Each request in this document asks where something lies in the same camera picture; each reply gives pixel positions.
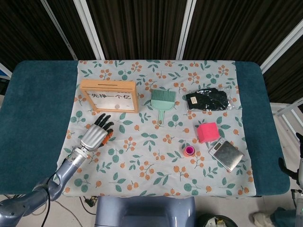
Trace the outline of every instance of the teal cushion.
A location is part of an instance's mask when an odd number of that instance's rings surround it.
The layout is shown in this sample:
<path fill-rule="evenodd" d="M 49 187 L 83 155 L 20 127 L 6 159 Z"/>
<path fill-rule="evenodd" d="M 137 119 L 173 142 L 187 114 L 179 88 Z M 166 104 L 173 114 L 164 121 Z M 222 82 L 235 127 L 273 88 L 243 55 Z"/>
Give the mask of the teal cushion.
<path fill-rule="evenodd" d="M 49 177 L 69 124 L 77 61 L 23 61 L 0 109 L 0 194 L 24 194 Z"/>
<path fill-rule="evenodd" d="M 290 181 L 278 165 L 278 158 L 284 156 L 261 69 L 253 62 L 244 61 L 237 61 L 236 69 L 257 195 L 283 194 L 289 190 Z"/>

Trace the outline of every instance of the floral tablecloth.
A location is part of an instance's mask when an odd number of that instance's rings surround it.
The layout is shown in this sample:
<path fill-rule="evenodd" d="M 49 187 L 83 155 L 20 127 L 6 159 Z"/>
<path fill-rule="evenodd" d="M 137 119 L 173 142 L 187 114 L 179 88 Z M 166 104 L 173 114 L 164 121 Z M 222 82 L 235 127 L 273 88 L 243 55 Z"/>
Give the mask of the floral tablecloth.
<path fill-rule="evenodd" d="M 79 89 L 83 79 L 136 81 L 140 112 L 110 113 L 115 123 L 113 137 L 90 153 L 63 195 L 184 198 L 256 194 L 233 61 L 79 61 L 74 105 L 58 166 L 99 116 Z M 234 109 L 188 111 L 186 92 L 209 87 L 229 88 Z M 165 112 L 162 126 L 150 103 L 151 89 L 177 93 L 175 106 Z M 221 137 L 245 154 L 231 173 L 208 154 L 214 142 L 200 144 L 197 140 L 196 128 L 206 122 L 216 122 Z M 187 145 L 196 149 L 194 157 L 183 156 Z"/>

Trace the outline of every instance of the small pink roll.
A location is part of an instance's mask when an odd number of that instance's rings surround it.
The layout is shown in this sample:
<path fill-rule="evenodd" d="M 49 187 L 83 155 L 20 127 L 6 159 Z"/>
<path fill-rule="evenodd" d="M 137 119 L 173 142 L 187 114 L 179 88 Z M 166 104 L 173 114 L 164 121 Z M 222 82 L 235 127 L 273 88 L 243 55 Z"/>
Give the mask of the small pink roll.
<path fill-rule="evenodd" d="M 184 156 L 191 157 L 195 155 L 195 148 L 193 146 L 187 146 L 183 151 Z"/>

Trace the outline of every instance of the pink sponge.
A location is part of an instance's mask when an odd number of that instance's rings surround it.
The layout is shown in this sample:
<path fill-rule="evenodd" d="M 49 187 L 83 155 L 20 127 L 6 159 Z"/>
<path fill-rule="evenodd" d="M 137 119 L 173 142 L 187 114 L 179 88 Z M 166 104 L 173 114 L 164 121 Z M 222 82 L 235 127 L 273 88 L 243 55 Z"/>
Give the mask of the pink sponge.
<path fill-rule="evenodd" d="M 198 138 L 201 143 L 210 142 L 220 137 L 216 123 L 201 124 L 198 129 Z"/>

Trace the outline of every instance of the robot finger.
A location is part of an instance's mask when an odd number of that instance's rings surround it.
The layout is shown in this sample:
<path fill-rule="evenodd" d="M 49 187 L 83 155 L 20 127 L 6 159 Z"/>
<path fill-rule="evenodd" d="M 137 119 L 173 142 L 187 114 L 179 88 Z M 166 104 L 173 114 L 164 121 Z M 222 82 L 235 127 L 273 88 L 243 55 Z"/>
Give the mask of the robot finger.
<path fill-rule="evenodd" d="M 99 124 L 99 127 L 103 127 L 103 125 L 107 122 L 107 120 L 111 117 L 111 115 L 107 115 Z"/>
<path fill-rule="evenodd" d="M 100 148 L 103 147 L 105 144 L 107 144 L 107 142 L 109 141 L 109 139 L 112 137 L 114 130 L 109 129 L 107 130 L 108 134 L 105 137 L 105 139 L 102 141 L 102 143 L 100 144 Z"/>
<path fill-rule="evenodd" d="M 100 117 L 98 117 L 98 119 L 96 120 L 95 125 L 98 125 L 104 116 L 105 116 L 105 113 L 101 114 Z"/>
<path fill-rule="evenodd" d="M 103 127 L 103 129 L 104 130 L 107 130 L 110 126 L 112 126 L 112 125 L 114 125 L 114 123 L 113 122 L 109 122 L 109 123 L 107 123 L 104 127 Z"/>

